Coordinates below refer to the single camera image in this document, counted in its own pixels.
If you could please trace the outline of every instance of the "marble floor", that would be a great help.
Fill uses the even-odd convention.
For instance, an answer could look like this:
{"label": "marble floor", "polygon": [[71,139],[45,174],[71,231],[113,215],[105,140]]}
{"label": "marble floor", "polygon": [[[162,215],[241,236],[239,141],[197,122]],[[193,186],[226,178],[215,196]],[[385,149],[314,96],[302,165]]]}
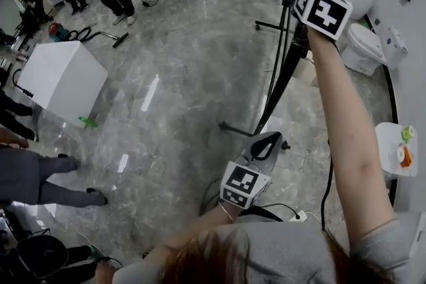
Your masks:
{"label": "marble floor", "polygon": [[[27,228],[49,227],[68,246],[87,243],[83,234],[123,263],[140,259],[158,240],[195,218],[206,186],[237,157],[244,137],[221,131],[218,123],[254,129],[278,42],[277,32],[255,31],[254,21],[273,23],[281,13],[281,0],[163,0],[151,8],[133,1],[138,19],[131,27],[124,21],[113,27],[99,0],[89,0],[91,7],[82,15],[72,17],[68,7],[59,11],[55,21],[69,30],[95,25],[95,31],[129,32],[130,37],[117,49],[106,37],[85,43],[108,71],[91,116],[98,128],[76,128],[42,111],[37,120],[41,141],[31,143],[44,155],[62,152],[79,158],[81,169],[53,181],[72,189],[96,187],[109,205],[13,207]],[[50,41],[46,28],[39,40]],[[389,120],[384,74],[350,74],[375,123]],[[143,112],[156,75],[156,92]],[[29,102],[16,90],[7,92]],[[281,202],[319,216],[329,150],[315,81],[291,80],[268,130],[279,130],[292,148],[280,154],[273,184],[260,203]],[[119,172],[124,154],[128,162]],[[284,208],[271,211],[292,217]],[[326,216],[331,231],[344,225],[334,187]],[[311,216],[306,223],[319,226]]]}

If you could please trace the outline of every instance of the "wrist strap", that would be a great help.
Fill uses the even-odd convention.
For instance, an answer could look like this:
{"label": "wrist strap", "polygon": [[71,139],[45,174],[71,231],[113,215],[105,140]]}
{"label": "wrist strap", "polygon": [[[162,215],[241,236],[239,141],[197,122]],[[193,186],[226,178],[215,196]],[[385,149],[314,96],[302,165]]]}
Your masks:
{"label": "wrist strap", "polygon": [[224,212],[231,219],[231,221],[234,222],[234,218],[229,214],[229,212],[226,210],[226,208],[222,205],[222,202],[219,203],[219,206],[224,210]]}

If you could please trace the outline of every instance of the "white cube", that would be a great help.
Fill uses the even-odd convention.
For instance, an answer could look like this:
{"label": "white cube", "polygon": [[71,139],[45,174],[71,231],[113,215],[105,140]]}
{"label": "white cube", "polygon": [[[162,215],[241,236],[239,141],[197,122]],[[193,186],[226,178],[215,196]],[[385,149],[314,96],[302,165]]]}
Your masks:
{"label": "white cube", "polygon": [[352,12],[347,0],[296,0],[294,10],[300,21],[332,39],[339,39]]}
{"label": "white cube", "polygon": [[268,188],[271,177],[229,162],[220,184],[220,198],[248,209]]}
{"label": "white cube", "polygon": [[78,41],[37,45],[18,85],[33,101],[63,120],[84,127],[107,79],[107,70]]}

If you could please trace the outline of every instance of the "power strip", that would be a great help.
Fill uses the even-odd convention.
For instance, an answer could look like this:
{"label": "power strip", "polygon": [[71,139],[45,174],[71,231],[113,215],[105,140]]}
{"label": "power strip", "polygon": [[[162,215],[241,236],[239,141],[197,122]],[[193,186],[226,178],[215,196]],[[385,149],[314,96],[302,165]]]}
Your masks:
{"label": "power strip", "polygon": [[303,223],[308,218],[308,216],[306,215],[305,211],[299,211],[298,215],[300,215],[300,219],[296,219],[296,216],[293,215],[293,218],[290,219],[289,221],[296,221],[296,222],[299,222],[299,223]]}

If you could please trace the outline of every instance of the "brown hair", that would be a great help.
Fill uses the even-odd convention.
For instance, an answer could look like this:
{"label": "brown hair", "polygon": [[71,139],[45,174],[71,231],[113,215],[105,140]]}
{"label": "brown hair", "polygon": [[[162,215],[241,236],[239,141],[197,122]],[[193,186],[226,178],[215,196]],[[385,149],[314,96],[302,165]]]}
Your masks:
{"label": "brown hair", "polygon": [[[233,242],[237,230],[221,241],[214,232],[191,239],[180,250],[172,250],[160,274],[160,284],[248,284],[247,268],[250,244],[237,247]],[[393,276],[380,266],[350,257],[334,236],[325,233],[335,265],[336,282],[392,284]]]}

